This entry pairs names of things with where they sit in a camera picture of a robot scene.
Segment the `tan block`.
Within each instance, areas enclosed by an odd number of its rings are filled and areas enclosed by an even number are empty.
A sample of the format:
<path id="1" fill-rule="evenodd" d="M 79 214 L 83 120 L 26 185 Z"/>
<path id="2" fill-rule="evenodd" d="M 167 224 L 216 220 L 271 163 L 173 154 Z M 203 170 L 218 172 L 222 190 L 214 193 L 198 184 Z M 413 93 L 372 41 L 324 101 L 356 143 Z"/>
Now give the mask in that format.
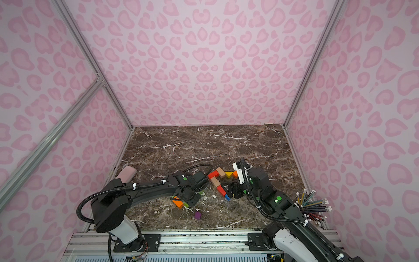
<path id="1" fill-rule="evenodd" d="M 216 171 L 217 171 L 217 173 L 218 173 L 218 176 L 219 176 L 221 179 L 223 179 L 223 178 L 225 178 L 225 177 L 226 177 L 226 173 L 225 173 L 225 171 L 224 171 L 221 167 L 218 167 L 218 168 L 216 169 Z"/>
<path id="2" fill-rule="evenodd" d="M 220 186 L 220 182 L 216 177 L 210 178 L 210 182 L 213 184 L 215 188 L 218 188 Z"/>

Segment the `red block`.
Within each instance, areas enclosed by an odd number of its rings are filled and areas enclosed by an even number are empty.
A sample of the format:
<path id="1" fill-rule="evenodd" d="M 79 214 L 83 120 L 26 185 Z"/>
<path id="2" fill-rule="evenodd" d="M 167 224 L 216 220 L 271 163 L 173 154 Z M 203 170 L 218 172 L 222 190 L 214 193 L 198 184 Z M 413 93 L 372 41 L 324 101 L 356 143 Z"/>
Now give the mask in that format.
<path id="1" fill-rule="evenodd" d="M 212 179 L 212 178 L 217 178 L 219 176 L 219 172 L 217 170 L 211 172 L 210 174 L 208 174 L 208 179 Z"/>
<path id="2" fill-rule="evenodd" d="M 227 195 L 225 189 L 220 185 L 217 187 L 217 191 L 223 196 L 225 197 Z"/>

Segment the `yellow triangle block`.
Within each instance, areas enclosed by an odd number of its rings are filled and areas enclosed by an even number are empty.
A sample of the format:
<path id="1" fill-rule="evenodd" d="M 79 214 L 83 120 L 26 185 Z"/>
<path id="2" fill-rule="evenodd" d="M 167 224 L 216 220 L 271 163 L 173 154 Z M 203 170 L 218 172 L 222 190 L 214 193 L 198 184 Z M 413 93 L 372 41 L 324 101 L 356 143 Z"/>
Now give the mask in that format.
<path id="1" fill-rule="evenodd" d="M 227 178 L 231 178 L 231 177 L 232 177 L 233 172 L 228 171 L 228 172 L 226 172 L 225 174 L 226 174 L 226 177 L 227 177 Z"/>

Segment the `purple small block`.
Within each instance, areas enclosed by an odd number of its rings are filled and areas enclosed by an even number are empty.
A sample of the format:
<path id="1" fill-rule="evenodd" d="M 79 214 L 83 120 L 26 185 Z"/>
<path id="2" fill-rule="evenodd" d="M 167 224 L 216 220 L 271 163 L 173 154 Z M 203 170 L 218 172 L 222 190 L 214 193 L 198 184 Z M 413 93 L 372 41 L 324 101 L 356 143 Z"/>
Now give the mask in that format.
<path id="1" fill-rule="evenodd" d="M 194 214 L 194 218 L 195 218 L 196 220 L 201 220 L 201 216 L 202 216 L 202 213 L 201 213 L 201 212 L 199 212 L 199 211 L 195 212 L 195 214 Z"/>

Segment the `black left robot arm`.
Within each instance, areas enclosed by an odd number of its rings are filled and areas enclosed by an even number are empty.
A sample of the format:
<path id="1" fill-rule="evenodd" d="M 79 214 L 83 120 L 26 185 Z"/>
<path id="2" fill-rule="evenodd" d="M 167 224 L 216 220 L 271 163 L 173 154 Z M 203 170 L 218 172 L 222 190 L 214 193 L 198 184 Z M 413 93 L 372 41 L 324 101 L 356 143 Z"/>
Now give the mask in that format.
<path id="1" fill-rule="evenodd" d="M 163 197 L 194 206 L 201 198 L 200 192 L 207 187 L 212 170 L 212 165 L 200 164 L 156 181 L 130 184 L 114 179 L 100 192 L 82 200 L 76 208 L 76 215 L 93 224 L 96 232 L 108 233 L 124 245 L 142 243 L 144 238 L 140 228 L 126 216 L 127 210 Z"/>

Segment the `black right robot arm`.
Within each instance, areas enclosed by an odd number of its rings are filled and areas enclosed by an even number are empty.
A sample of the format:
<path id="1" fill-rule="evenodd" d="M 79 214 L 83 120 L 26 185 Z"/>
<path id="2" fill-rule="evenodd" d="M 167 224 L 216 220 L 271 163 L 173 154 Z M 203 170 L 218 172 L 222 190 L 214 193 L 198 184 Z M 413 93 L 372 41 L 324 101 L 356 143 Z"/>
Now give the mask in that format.
<path id="1" fill-rule="evenodd" d="M 247 196 L 259 213 L 272 221 L 265 230 L 273 245 L 298 262 L 361 262 L 333 244 L 311 223 L 284 192 L 276 189 L 262 168 L 252 167 L 241 158 L 233 165 L 238 180 L 233 196 Z"/>

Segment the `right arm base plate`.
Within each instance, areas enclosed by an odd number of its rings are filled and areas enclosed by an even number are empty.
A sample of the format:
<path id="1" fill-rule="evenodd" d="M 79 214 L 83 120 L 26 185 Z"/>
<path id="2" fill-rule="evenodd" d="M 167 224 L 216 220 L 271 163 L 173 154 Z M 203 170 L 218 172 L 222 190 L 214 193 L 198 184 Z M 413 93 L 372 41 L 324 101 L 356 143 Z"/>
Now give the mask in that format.
<path id="1" fill-rule="evenodd" d="M 245 245 L 250 251 L 282 251 L 274 243 L 273 236 L 264 232 L 248 233 Z"/>

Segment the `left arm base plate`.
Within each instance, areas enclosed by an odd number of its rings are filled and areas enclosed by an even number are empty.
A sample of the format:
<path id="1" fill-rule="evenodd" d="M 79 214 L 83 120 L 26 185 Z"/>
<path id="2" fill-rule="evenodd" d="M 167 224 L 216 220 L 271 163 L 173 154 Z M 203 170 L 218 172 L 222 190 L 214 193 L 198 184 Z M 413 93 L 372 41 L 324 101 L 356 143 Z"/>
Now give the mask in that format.
<path id="1" fill-rule="evenodd" d="M 113 251 L 115 253 L 143 253 L 158 252 L 160 246 L 160 234 L 141 235 L 137 240 L 124 244 L 119 238 L 116 239 Z"/>

